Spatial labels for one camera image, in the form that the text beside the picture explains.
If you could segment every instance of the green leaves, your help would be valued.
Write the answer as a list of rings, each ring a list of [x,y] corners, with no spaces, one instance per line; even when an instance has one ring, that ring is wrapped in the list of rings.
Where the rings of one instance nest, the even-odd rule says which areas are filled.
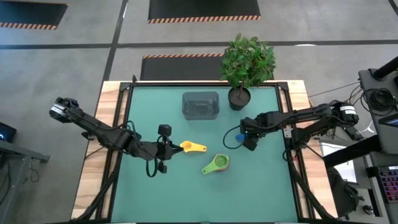
[[[220,65],[220,80],[227,80],[233,88],[246,88],[273,78],[275,69],[274,48],[257,37],[247,39],[238,34],[229,42]]]

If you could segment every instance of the wooden table frame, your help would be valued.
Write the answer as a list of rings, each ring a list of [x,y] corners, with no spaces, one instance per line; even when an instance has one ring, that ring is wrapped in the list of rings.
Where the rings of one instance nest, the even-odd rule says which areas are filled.
[[[214,85],[224,84],[219,81],[137,81],[137,85],[201,85],[203,83]],[[287,80],[287,81],[270,81],[269,85],[278,85],[280,108],[284,111],[301,110],[310,107],[307,93],[305,91],[304,82],[302,80]],[[126,113],[129,111],[132,98],[131,82],[104,82],[101,95],[96,110],[96,118],[102,122],[116,126],[122,124],[127,120]],[[297,124],[297,127],[304,128],[312,121]],[[317,140],[311,139],[308,145],[320,153],[320,145]],[[89,154],[100,145],[96,141],[91,141],[88,144],[86,154]],[[121,162],[121,154],[118,152],[107,151],[106,149],[97,152],[90,156],[83,164],[81,179],[76,193],[76,199],[73,206],[71,218],[79,217],[86,208],[90,205],[96,194],[99,192],[102,183],[109,177],[110,173]],[[310,187],[313,194],[318,201],[325,207],[328,213],[336,217],[336,208],[333,201],[333,196],[329,187],[328,177],[323,161],[318,158],[313,152],[303,150],[298,152],[298,159],[295,160],[295,167],[303,177],[303,180]],[[308,198],[304,195],[301,188],[292,181],[296,210],[299,220],[301,218],[319,218],[319,215],[314,212],[313,207],[310,206]],[[113,200],[114,200],[114,186],[106,193],[103,206],[99,208],[101,212],[96,212],[91,218],[109,220],[111,216]]]

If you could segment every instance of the white paper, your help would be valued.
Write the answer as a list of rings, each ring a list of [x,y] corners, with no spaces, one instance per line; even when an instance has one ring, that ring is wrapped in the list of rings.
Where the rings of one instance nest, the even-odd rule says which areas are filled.
[[[331,153],[344,149],[346,146],[339,146],[335,144],[329,144],[321,142],[322,156],[327,156]],[[356,176],[354,170],[354,162],[348,161],[335,166],[336,170],[339,172],[343,180],[356,183]]]

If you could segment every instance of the green measuring cup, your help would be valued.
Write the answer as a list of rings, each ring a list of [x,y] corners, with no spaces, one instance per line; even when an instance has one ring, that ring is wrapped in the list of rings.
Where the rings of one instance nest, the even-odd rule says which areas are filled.
[[[223,171],[228,168],[229,157],[223,154],[215,154],[211,162],[201,170],[205,175],[213,171]]]

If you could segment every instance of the potted plant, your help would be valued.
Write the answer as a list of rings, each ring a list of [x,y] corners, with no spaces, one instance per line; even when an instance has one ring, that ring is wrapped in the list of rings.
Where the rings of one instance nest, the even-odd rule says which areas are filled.
[[[267,42],[258,41],[257,37],[248,40],[242,34],[235,41],[229,42],[221,60],[221,80],[227,80],[232,86],[228,93],[229,105],[233,110],[241,110],[250,101],[250,86],[274,78],[274,48]]]

